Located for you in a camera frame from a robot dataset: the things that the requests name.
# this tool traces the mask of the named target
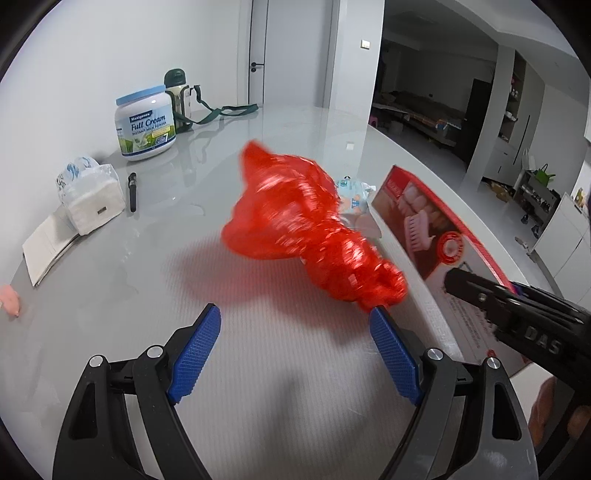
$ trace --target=blue gripper pad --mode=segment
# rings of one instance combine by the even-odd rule
[[[369,314],[369,332],[394,380],[396,390],[418,407],[424,395],[418,381],[418,366],[384,313],[377,308]]]
[[[517,293],[517,295],[522,297],[523,296],[523,289],[517,283],[511,283],[511,285],[513,285],[513,288],[515,289],[515,293]]]
[[[214,306],[178,356],[173,366],[173,381],[168,389],[168,397],[174,405],[193,391],[203,365],[216,343],[221,325],[220,309]]]

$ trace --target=label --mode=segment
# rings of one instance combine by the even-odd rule
[[[124,157],[162,147],[176,136],[170,105],[120,118],[115,126]]]
[[[444,288],[445,276],[453,267],[504,283],[505,286],[510,285],[484,246],[451,208],[418,178],[399,167],[390,171],[374,197],[372,206],[406,250],[423,278],[445,317],[463,360],[481,364],[487,357],[496,356],[503,362],[509,376],[521,370],[525,365],[521,354],[496,339],[493,326],[487,321],[484,312],[450,295]],[[405,220],[422,210],[427,213],[429,220],[424,236],[433,240],[430,244],[425,243],[425,250],[414,251],[407,245]],[[555,339],[547,332],[530,328],[524,329],[521,334],[526,340],[552,354],[559,355],[561,352],[561,345],[553,343]]]

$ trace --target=shelf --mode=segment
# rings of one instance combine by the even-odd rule
[[[539,218],[540,220],[542,220],[543,222],[545,222],[548,219],[548,215],[550,214],[549,212],[546,212],[542,206],[535,201],[535,198],[533,198],[529,193],[527,193],[524,188],[523,185],[521,186],[521,194],[523,195],[523,198],[525,198],[527,200],[527,202],[534,208],[534,213],[535,216],[537,218]]]
[[[550,205],[553,205],[556,201],[560,201],[560,197],[554,195],[549,187],[544,187],[539,180],[535,178],[532,171],[526,170],[525,175],[527,175],[527,179],[524,181],[524,184],[527,184],[530,190],[533,190],[540,198],[542,198],[542,200],[548,202]]]

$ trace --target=door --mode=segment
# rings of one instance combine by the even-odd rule
[[[253,0],[249,102],[322,106],[333,0]]]
[[[466,166],[470,165],[474,150],[480,138],[482,124],[491,99],[492,84],[474,79],[470,100],[466,108],[466,116],[462,122],[462,130],[458,135],[454,153],[461,158]]]

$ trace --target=white cabinet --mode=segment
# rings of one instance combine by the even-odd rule
[[[582,236],[568,220],[562,208],[556,210],[546,230],[534,246],[534,251],[540,256],[552,277],[555,277],[564,266],[577,248]]]
[[[587,110],[587,125],[585,126],[585,138],[591,142],[591,80],[589,80],[589,110]]]
[[[587,242],[581,239],[555,280],[565,299],[581,302],[591,288],[591,249]]]
[[[589,230],[589,220],[586,215],[582,214],[579,207],[577,207],[570,197],[560,202],[558,209],[566,216],[567,219],[574,225],[574,227],[584,235]]]
[[[491,158],[486,165],[484,176],[487,179],[513,186],[521,172],[521,162],[516,161],[517,150],[501,138],[497,138]]]

